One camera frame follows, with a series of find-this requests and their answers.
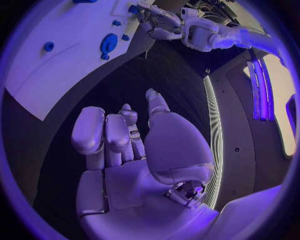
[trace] white robotic arm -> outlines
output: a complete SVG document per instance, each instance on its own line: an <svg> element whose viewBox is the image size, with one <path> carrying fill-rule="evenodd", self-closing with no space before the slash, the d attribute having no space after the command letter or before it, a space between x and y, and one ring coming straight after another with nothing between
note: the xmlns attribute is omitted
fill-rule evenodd
<svg viewBox="0 0 300 240"><path fill-rule="evenodd" d="M132 9L148 35L157 40L181 39L187 47L201 52L228 49L233 45L246 49L253 47L280 57L269 35L250 31L244 26L229 27L201 18L197 9L183 7L180 17L143 1L138 6L131 6Z"/></svg>

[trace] robotic arm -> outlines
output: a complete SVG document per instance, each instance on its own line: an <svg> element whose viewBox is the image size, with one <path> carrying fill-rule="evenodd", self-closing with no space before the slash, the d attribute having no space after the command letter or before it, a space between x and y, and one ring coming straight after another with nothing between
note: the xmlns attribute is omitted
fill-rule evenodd
<svg viewBox="0 0 300 240"><path fill-rule="evenodd" d="M269 35L250 31L244 26L229 27L201 18L197 9L183 7L179 17L140 1L138 6L132 5L129 11L137 15L148 35L157 40L181 39L187 47L201 52L228 49L235 45L246 49L257 48L280 57Z"/></svg>

